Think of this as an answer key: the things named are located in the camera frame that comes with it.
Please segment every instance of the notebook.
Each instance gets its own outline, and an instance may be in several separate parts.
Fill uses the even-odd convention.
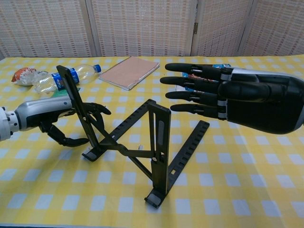
[[[125,90],[132,89],[159,67],[159,63],[128,57],[99,76],[99,79]]]

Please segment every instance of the blue bottle cap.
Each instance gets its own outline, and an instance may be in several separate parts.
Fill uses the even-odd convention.
[[[100,65],[94,65],[94,68],[95,68],[95,70],[99,73],[99,72],[101,72],[101,67],[100,67]]]

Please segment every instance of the folding stand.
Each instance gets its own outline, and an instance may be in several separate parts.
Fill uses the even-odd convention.
[[[108,133],[104,128],[100,109],[88,109],[84,106],[69,69],[63,66],[57,66],[57,70],[62,77],[64,86],[71,98],[72,106],[76,110],[79,120],[93,147],[88,153],[83,154],[83,156],[93,162],[109,149],[117,150],[122,155],[128,156],[131,161],[133,161],[135,165],[152,180],[153,189],[145,200],[155,208],[158,208],[187,164],[191,155],[194,153],[208,129],[209,123],[199,121],[171,164],[168,165],[171,121],[171,111],[168,108],[160,106],[156,104],[154,100],[149,99],[111,133]],[[99,106],[102,107],[104,113],[110,114],[110,111],[105,107],[100,104]],[[128,150],[124,145],[118,144],[117,140],[146,112],[149,112],[151,150]],[[101,142],[98,142],[92,125],[104,136],[104,139]],[[151,158],[151,172],[137,159],[138,157]]]

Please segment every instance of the robotic arm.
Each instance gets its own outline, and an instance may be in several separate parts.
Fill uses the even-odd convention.
[[[285,73],[214,68],[171,63],[170,71],[197,77],[163,77],[161,82],[192,88],[195,92],[166,94],[198,104],[177,104],[171,110],[228,120],[268,133],[285,134],[304,122],[304,80]]]
[[[85,108],[89,113],[102,112],[111,114],[111,112],[100,104],[85,103]],[[63,146],[75,147],[87,143],[87,138],[71,139],[53,125],[58,118],[69,116],[76,113],[72,107],[68,96],[47,98],[36,101],[24,102],[17,107],[15,111],[5,111],[0,108],[0,141],[9,139],[14,132],[28,131],[39,127],[51,138]]]

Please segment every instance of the table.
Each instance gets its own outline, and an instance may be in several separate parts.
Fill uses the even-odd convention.
[[[159,69],[131,91],[96,79],[81,87],[85,102],[105,105],[107,131],[151,98],[170,107],[183,103],[166,99],[174,86],[160,84],[169,62],[230,63],[234,67],[287,72],[304,78],[304,55],[286,57],[143,57]],[[31,87],[13,84],[22,67],[56,72],[56,65],[100,64],[110,68],[124,57],[6,58],[0,61],[0,102],[14,110],[38,95]],[[148,178],[130,160],[107,151],[95,162],[81,153],[88,144],[67,148],[39,129],[14,133],[0,142],[0,225],[110,227],[304,227],[304,128],[272,135],[234,123],[172,112],[170,161],[198,122],[210,128],[159,209],[143,200],[152,189]],[[84,136],[77,116],[60,119],[67,136]],[[129,149],[149,149],[147,114],[118,142]],[[149,159],[141,159],[149,167]]]

